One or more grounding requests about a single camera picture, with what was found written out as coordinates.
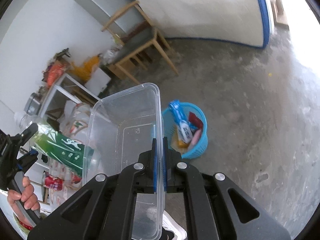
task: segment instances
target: blue plastic basket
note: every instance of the blue plastic basket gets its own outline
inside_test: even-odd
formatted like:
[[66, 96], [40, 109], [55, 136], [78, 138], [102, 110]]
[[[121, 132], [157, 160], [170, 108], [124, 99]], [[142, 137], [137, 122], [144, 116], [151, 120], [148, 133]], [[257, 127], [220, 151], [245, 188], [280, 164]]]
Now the blue plastic basket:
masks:
[[[189, 112], [193, 112], [203, 122], [203, 131], [202, 131], [200, 140], [193, 147], [192, 150], [182, 155], [183, 159], [194, 159], [202, 155], [208, 147], [207, 120], [204, 116], [204, 113], [201, 111], [201, 109], [198, 106], [191, 103], [186, 103], [186, 102], [180, 102], [180, 106], [182, 107], [183, 112], [187, 117], [189, 117]], [[169, 145], [169, 148], [171, 149], [171, 146], [170, 146], [171, 138], [173, 133], [176, 130], [176, 123], [174, 122], [173, 116], [169, 108], [166, 108], [162, 112], [162, 117], [164, 121], [164, 136], [168, 138], [168, 145]]]

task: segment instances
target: white wall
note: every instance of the white wall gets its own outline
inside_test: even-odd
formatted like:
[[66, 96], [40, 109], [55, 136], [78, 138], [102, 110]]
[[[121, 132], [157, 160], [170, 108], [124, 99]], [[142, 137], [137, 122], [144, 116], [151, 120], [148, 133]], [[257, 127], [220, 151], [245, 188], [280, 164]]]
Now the white wall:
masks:
[[262, 46], [258, 0], [139, 0], [167, 37], [200, 37]]
[[3, 102], [0, 101], [0, 129], [11, 135], [16, 135], [18, 129], [14, 123], [14, 113]]
[[22, 9], [22, 7], [26, 4], [28, 0], [13, 0], [7, 10], [4, 12], [0, 22], [0, 41], [2, 41], [4, 35], [10, 27], [10, 24]]
[[100, 29], [73, 0], [28, 0], [0, 44], [0, 100], [23, 110], [48, 60], [62, 49], [70, 48], [76, 64], [109, 49], [111, 36]]

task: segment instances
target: red snack bag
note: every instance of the red snack bag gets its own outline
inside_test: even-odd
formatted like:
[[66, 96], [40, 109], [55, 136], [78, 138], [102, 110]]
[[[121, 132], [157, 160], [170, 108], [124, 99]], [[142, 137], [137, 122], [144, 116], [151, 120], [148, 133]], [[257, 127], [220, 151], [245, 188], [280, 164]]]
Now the red snack bag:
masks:
[[199, 129], [203, 128], [203, 122], [193, 112], [189, 112], [189, 122]]
[[82, 178], [80, 178], [78, 175], [76, 175], [75, 173], [72, 173], [72, 177], [71, 177], [71, 182], [73, 184], [78, 184], [79, 182], [81, 182]]
[[48, 73], [48, 78], [47, 78], [48, 87], [51, 87], [53, 83], [64, 74], [65, 70], [66, 70], [66, 65], [56, 60], [53, 63]]

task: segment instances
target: human hand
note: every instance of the human hand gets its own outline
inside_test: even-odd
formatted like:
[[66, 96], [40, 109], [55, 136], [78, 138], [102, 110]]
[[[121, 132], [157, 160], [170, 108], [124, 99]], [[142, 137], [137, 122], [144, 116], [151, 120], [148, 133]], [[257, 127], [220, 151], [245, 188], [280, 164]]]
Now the human hand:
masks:
[[22, 195], [19, 194], [18, 192], [10, 189], [8, 190], [8, 203], [11, 206], [13, 212], [16, 214], [18, 217], [19, 221], [22, 223], [31, 226], [29, 220], [22, 214], [20, 209], [18, 208], [16, 204], [16, 200], [20, 200], [24, 202], [24, 208], [25, 209], [30, 209], [31, 210], [37, 210], [40, 209], [40, 203], [38, 202], [38, 198], [36, 194], [34, 194], [34, 187], [31, 185], [31, 181], [29, 177], [24, 177], [22, 180], [22, 185], [25, 187], [24, 191], [22, 192]]

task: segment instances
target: blue packaging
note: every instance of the blue packaging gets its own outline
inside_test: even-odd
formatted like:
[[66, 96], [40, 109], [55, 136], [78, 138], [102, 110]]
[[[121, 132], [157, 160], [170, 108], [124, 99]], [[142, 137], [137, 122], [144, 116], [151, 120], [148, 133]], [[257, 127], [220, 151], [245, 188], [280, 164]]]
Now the blue packaging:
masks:
[[179, 100], [170, 102], [169, 109], [173, 115], [175, 123], [177, 124], [178, 140], [188, 144], [192, 140], [192, 132], [187, 117], [179, 103]]

